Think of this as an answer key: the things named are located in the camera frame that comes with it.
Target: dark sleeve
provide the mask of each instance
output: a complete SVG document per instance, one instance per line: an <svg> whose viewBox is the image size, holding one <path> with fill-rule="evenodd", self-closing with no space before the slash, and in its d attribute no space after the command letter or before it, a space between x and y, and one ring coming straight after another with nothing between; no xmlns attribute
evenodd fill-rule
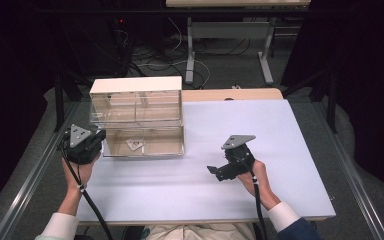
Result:
<svg viewBox="0 0 384 240"><path fill-rule="evenodd" d="M300 218L287 228L280 231L277 236L280 240L319 240L321 239L314 229L304 218Z"/></svg>

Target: beige pants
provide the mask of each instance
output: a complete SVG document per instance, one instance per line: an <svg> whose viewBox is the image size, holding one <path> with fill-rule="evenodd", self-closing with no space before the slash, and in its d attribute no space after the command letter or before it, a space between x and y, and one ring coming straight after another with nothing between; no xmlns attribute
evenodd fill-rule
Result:
<svg viewBox="0 0 384 240"><path fill-rule="evenodd" d="M148 231L149 235L144 235L146 240L255 239L251 223L145 226L144 233Z"/></svg>

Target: white shirt cuff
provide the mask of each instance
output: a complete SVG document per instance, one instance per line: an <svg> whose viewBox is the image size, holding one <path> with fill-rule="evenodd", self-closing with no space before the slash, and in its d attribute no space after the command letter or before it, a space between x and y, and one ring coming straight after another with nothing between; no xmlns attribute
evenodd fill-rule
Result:
<svg viewBox="0 0 384 240"><path fill-rule="evenodd" d="M78 224L79 220L75 216L54 213L41 236L72 240L76 235Z"/></svg>
<svg viewBox="0 0 384 240"><path fill-rule="evenodd" d="M268 211L269 218L277 232L300 219L300 216L285 202L280 202Z"/></svg>

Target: sleeve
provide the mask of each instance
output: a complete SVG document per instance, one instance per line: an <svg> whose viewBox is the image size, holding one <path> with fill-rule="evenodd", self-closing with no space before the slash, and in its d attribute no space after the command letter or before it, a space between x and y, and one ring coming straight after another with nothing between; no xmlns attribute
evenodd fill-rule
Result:
<svg viewBox="0 0 384 240"><path fill-rule="evenodd" d="M280 240L319 240L317 231L285 202L268 211Z"/></svg>
<svg viewBox="0 0 384 240"><path fill-rule="evenodd" d="M43 233L36 240L72 240L76 235L79 220L75 216L54 213Z"/></svg>

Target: desk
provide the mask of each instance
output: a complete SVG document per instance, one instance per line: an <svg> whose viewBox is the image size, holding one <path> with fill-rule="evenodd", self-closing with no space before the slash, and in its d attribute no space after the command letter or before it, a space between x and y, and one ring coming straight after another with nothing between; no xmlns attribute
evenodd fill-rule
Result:
<svg viewBox="0 0 384 240"><path fill-rule="evenodd" d="M195 90L182 96L184 156L101 157L95 164L88 192L109 225L258 221L255 199L242 183L219 182L207 170L207 165L227 163L221 146L234 134L256 135L248 147L266 163L274 192L299 215L335 216L290 105L278 90ZM226 97L236 100L220 101ZM81 224L97 223L84 199L77 217Z"/></svg>
<svg viewBox="0 0 384 240"><path fill-rule="evenodd" d="M308 6L311 0L166 0L168 7L286 7ZM186 83L193 82L195 52L193 38L256 38L265 39L263 51L258 57L266 84L274 84L267 62L267 56L273 39L276 18L269 22L192 22L188 17L188 61Z"/></svg>

